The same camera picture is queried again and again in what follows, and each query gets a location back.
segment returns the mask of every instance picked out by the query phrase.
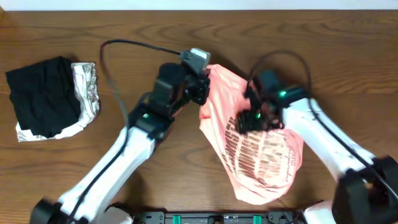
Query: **wood grain surface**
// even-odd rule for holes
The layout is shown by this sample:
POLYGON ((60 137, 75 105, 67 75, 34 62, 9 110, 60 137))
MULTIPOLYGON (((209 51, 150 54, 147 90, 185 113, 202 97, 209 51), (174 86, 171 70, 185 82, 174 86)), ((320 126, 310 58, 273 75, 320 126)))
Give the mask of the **wood grain surface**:
MULTIPOLYGON (((18 143, 16 117, 4 72, 62 55, 99 60, 100 44, 131 39, 174 50, 199 47, 244 76, 274 49, 303 55, 325 112, 377 156, 398 159, 397 11, 236 12, 6 12, 0 20, 0 223, 27 223, 34 205, 73 187, 113 144, 121 112, 98 67, 99 116, 68 139, 18 143)), ((142 47, 114 44, 107 62, 131 110, 151 91, 158 67, 178 58, 142 47)), ((290 82, 305 84, 301 68, 286 57, 268 66, 290 82)), ((289 192, 254 206, 236 200, 216 153, 199 130, 199 107, 190 104, 156 153, 140 166, 114 200, 168 211, 300 208, 333 198, 335 183, 305 146, 303 164, 289 192)))

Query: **pink t-shirt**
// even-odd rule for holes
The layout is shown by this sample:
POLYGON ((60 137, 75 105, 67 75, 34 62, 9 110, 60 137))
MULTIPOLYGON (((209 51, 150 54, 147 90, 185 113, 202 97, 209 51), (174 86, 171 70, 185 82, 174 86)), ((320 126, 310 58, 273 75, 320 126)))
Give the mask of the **pink t-shirt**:
POLYGON ((209 65, 210 94, 200 108, 200 129, 229 175, 238 200, 262 205, 285 194, 301 166, 303 139, 291 130, 235 131, 236 115, 250 108, 247 81, 221 65, 209 65))

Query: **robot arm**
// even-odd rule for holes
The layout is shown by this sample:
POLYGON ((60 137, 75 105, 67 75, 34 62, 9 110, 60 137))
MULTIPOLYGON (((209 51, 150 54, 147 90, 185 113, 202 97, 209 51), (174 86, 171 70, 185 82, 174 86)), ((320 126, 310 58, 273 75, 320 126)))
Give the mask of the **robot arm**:
MULTIPOLYGON (((129 130, 129 135, 124 152, 92 186, 85 200, 79 206, 74 219, 81 220, 84 217, 89 223, 96 223, 97 220, 100 220, 111 199, 116 195, 125 181, 153 153, 155 139, 148 138, 148 133, 137 127, 132 127, 129 130)), ((125 137, 126 129, 124 128, 111 149, 97 165, 74 188, 64 193, 58 199, 58 203, 62 204, 61 212, 71 214, 81 193, 87 188, 98 172, 118 153, 125 137)))
MULTIPOLYGON (((313 109, 319 118, 348 143, 369 164, 373 164, 375 155, 365 150, 349 138, 329 117, 321 110, 318 103, 311 99, 313 109)), ((348 169, 359 171, 365 166, 354 158, 333 136, 331 136, 315 119, 308 107, 308 99, 295 101, 283 111, 286 129, 291 129, 300 135, 311 150, 326 165, 335 181, 343 176, 348 169)))
MULTIPOLYGON (((126 139, 126 128, 97 165, 56 204, 43 199, 35 206, 31 224, 107 223, 104 212, 111 199, 165 139, 178 112, 189 101, 199 105, 206 102, 210 85, 206 68, 210 54, 200 49, 183 50, 180 59, 181 64, 160 66, 154 90, 145 94, 142 99, 146 102, 139 102, 128 115, 131 128, 123 152, 119 154, 126 139)), ((126 215, 118 223, 132 223, 132 218, 126 215)))
POLYGON ((387 224, 398 220, 398 165, 393 158, 378 159, 356 144, 315 100, 308 99, 305 90, 286 88, 272 71, 253 78, 245 97, 250 99, 251 109, 238 114, 240 133, 274 128, 295 131, 338 183, 333 202, 304 211, 308 224, 387 224))

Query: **black cloth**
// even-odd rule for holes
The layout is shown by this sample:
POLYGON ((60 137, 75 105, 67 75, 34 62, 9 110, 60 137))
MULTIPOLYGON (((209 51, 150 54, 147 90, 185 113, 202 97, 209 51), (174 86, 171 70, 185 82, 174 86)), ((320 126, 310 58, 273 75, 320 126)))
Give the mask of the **black cloth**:
POLYGON ((22 130, 51 138, 78 121, 80 102, 74 94, 70 60, 57 57, 6 72, 6 76, 22 130))

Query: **green connector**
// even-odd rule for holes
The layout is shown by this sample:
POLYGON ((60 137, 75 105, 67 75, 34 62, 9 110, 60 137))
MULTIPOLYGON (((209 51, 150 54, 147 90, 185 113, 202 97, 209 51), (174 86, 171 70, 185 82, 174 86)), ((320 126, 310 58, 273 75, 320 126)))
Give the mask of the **green connector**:
POLYGON ((261 224, 261 216, 253 215, 253 224, 261 224))
POLYGON ((181 224, 181 216, 173 215, 173 224, 181 224))

